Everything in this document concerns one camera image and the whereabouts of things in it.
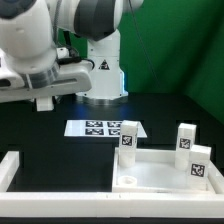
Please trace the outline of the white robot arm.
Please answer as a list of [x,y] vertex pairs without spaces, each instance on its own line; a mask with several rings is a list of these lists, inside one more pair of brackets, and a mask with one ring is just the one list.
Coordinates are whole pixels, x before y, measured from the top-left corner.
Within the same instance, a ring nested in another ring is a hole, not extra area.
[[0,102],[127,96],[119,23],[144,0],[0,0]]

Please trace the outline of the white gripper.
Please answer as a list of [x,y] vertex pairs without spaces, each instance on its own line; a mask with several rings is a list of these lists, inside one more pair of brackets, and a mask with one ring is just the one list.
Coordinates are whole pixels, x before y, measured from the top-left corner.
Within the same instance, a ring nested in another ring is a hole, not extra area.
[[62,65],[46,77],[39,75],[32,80],[29,75],[19,75],[3,65],[0,69],[0,103],[61,96],[91,89],[88,61]]

